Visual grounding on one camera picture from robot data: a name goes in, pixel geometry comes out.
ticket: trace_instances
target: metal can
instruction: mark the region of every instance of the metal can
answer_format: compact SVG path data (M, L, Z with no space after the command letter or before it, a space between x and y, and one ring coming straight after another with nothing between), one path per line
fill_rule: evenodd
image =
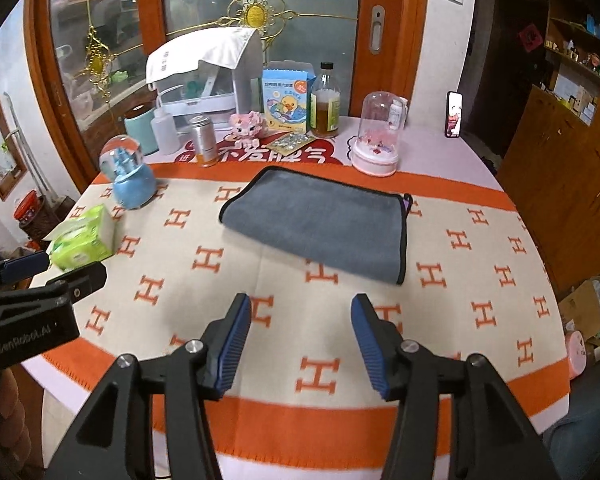
M216 132L208 115L196 115L190 118L191 139L196 150L196 162L206 168L218 161L218 145Z

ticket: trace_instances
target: smartphone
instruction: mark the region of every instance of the smartphone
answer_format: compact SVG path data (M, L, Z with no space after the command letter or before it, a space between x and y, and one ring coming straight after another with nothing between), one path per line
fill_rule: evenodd
M446 93L446 137L460 136L460 117L462 115L462 94L458 92Z

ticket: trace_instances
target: tissue pack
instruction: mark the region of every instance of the tissue pack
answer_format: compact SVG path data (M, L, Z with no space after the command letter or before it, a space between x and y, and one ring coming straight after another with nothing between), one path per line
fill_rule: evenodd
M113 254L114 226L102 204L61 222L45 238L52 242L49 259L67 271L108 258Z

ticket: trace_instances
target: orange h pattern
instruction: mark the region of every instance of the orange h pattern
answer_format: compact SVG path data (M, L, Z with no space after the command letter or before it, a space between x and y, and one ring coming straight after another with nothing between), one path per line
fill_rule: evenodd
M511 243L513 252L526 254L526 249L522 246L522 240L520 238L509 237L509 242Z
M305 265L311 265L313 262L309 259L304 261ZM323 280L325 282L333 282L333 285L338 284L338 274L334 272L333 274L325 274L324 273L324 264L318 264L318 274L312 274L310 270L308 270L304 275L304 281L306 283L312 282L313 280Z
M111 312L104 312L104 310L100 310L97 306L94 306L91 311L91 315L93 314L95 314L96 319L93 322L91 322L91 320L88 320L87 325L85 325L85 328L90 328L94 332L97 332L98 335L102 335L104 327L102 325L99 326L98 322L100 321L100 318L102 318L104 321L108 321Z
M542 298L534 298L534 303L536 306L540 306L540 310L538 310L538 317L551 316L549 309L544 307L546 305L546 298L544 296Z
M533 341L529 338L526 341L516 341L518 345L518 352L521 350L524 352L523 356L518 356L518 368L522 366L522 363L529 363L534 361L534 353L529 352L528 349L533 347Z
M154 198L162 198L164 196L164 192L169 187L169 184L158 184L155 189Z
M140 238L133 238L131 236L124 236L122 238L122 243L120 244L120 248L117 251L117 254L126 254L129 258L133 258L134 254L136 254L135 249L131 249L131 244L138 245L140 243Z
M450 231L446 230L446 235L449 238L456 237L456 241L451 240L451 247L454 249L464 248L471 250L471 244L469 242L465 243L462 241L462 238L466 240L466 233L464 231Z
M500 279L500 286L505 286L505 285L516 286L516 280L514 280L512 277L510 277L511 269L509 269L509 266L507 266L507 267L493 266L493 268L495 269L496 274L502 273L503 277Z
M84 209L85 209L84 206L76 207L74 209L74 212L72 212L69 215L69 218L78 218L78 216L80 216L82 214L82 212L84 211Z
M119 205L113 206L113 219L117 222L124 216L125 208L120 207Z
M175 220L169 220L168 218L165 220L164 225L176 225L180 229L184 229L184 226L187 224L186 220L180 221L180 217L188 217L191 214L191 209L188 211L181 211L180 209L171 209L169 216L175 216Z
M218 188L218 195L214 198L214 202L224 202L224 200L229 200L232 193L240 193L242 190L241 187L224 187L220 186Z
M409 211L409 216L417 215L422 218L422 211L420 210L420 206L418 205L418 201L414 200L413 204L411 204L411 211Z
M474 310L474 312L478 312L478 310L482 311L482 318L475 318L476 328L480 328L483 325L497 326L495 316L487 317L487 310L490 313L493 311L493 305L491 304L491 301L488 301L487 303L474 303L472 301L471 308Z
M336 381L321 383L320 377L325 368L331 370L332 373L337 373L338 368L340 368L340 359L334 359L333 361L309 361L308 357L303 357L300 369L305 370L309 366L315 367L314 380L310 383L305 383L302 379L298 379L296 381L296 393L302 390L322 390L328 392L329 395L333 395L336 392Z
M218 258L222 258L224 254L224 249L203 249L202 246L198 246L198 250L196 254L205 253L205 261L199 262L197 260L193 260L192 269L209 269L212 270L215 274L220 270L220 264L211 264L211 256L217 256Z
M140 292L138 290L134 296L134 301L144 300L155 306L155 304L158 303L158 295L156 294L155 296L152 296L151 291L154 286L156 286L158 290L161 290L162 286L164 285L164 278L161 280L152 280L151 278L143 275L142 279L140 280L140 285L146 285L146 291Z
M482 209L469 209L469 208L467 208L467 211L471 215L473 215L473 218L471 218L471 220L473 221L474 224L489 225L489 222L487 222L487 219L484 217L484 213L482 212Z
M251 320L256 321L258 323L262 323L265 327L269 328L271 325L271 316L258 316L258 307L260 304L264 304L269 308L273 307L273 296L269 296L268 298L254 298L253 296L249 297L251 300Z
M439 280L436 279L436 275L434 274L434 271L437 272L442 272L442 266L440 266L440 264L435 264L435 265L423 265L420 263L416 263L416 268L422 272L423 270L426 270L429 273L429 279L425 279L425 278L421 278L420 279L420 283L422 284L422 286L429 286L429 285L441 285L444 288L446 288L446 280L442 277L440 277Z
M177 334L173 334L171 336L171 340L169 341L169 346L167 346L167 353L170 354L171 352L173 352L176 348L181 347L182 345L184 345L184 343L186 343L187 340L186 339L180 339L178 337Z
M375 306L374 309L376 310L376 312L382 312L382 319L384 319L385 321L391 321L391 319L389 319L389 313L391 312L395 312L396 314L401 314L402 311L400 309L400 304L396 304L394 306ZM399 321L396 324L396 327L398 329L398 332L400 332L400 334L402 334L402 322Z

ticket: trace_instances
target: glass door panel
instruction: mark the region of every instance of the glass door panel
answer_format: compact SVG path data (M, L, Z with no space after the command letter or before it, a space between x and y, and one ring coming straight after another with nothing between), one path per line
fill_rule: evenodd
M227 8L232 0L164 0L168 40L194 30L197 26L216 26L216 20L235 11L241 3ZM358 0L267 0L274 12L285 13L287 19L274 18L269 33L283 30L265 51L265 60L310 62L316 70L321 61L334 62L336 76L342 86L341 110L349 110L351 81L356 45ZM308 14L330 17L307 16Z
M142 37L136 0L89 1L96 37L116 54L104 67L110 106L142 98L148 93L144 83L146 56L140 48ZM86 71L89 62L86 49L90 40L87 0L49 0L49 9L64 91L88 152L97 160L104 143L120 132L108 113L106 97L90 81Z

